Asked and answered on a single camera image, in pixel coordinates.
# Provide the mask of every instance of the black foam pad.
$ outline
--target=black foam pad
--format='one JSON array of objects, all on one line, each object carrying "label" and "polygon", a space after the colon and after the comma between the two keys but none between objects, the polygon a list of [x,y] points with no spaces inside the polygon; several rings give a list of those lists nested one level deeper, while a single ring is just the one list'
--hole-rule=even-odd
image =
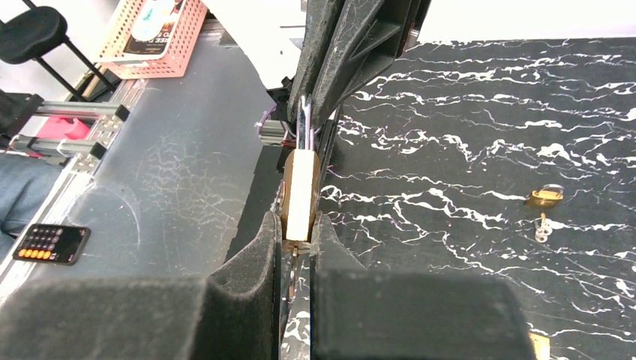
[{"label": "black foam pad", "polygon": [[268,212],[210,277],[28,283],[0,310],[0,359],[270,359],[279,227]]},{"label": "black foam pad", "polygon": [[499,281],[331,269],[315,284],[315,359],[534,360]]}]

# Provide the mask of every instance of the black plastic bracket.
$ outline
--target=black plastic bracket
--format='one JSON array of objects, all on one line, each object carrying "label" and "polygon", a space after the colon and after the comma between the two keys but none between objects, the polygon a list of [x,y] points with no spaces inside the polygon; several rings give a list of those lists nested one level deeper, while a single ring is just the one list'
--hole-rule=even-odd
[{"label": "black plastic bracket", "polygon": [[287,118],[312,94],[312,125],[321,128],[339,104],[402,55],[412,29],[420,29],[431,0],[310,0]]}]

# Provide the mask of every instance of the cracked surface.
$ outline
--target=cracked surface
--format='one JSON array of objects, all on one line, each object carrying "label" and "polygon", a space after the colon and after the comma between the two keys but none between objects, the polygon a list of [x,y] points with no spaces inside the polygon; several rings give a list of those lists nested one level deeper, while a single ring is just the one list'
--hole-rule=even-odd
[{"label": "cracked surface", "polygon": [[75,266],[36,277],[209,274],[225,260],[272,103],[240,49],[199,39],[183,79],[153,79],[67,222],[92,229]]}]

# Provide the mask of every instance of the small padlock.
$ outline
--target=small padlock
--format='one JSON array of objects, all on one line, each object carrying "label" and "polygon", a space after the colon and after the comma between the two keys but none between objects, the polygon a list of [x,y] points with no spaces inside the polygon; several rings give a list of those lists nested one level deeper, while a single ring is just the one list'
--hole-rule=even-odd
[{"label": "small padlock", "polygon": [[557,184],[543,185],[538,190],[533,190],[524,204],[539,209],[552,209],[563,200],[563,186]]}]

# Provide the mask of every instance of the person's leg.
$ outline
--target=person's leg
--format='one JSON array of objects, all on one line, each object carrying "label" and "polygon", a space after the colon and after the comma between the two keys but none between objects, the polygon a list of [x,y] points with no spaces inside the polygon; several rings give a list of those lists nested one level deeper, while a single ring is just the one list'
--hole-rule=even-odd
[{"label": "person's leg", "polygon": [[61,171],[32,157],[0,154],[0,251],[11,242],[7,234],[19,234],[31,221]]}]

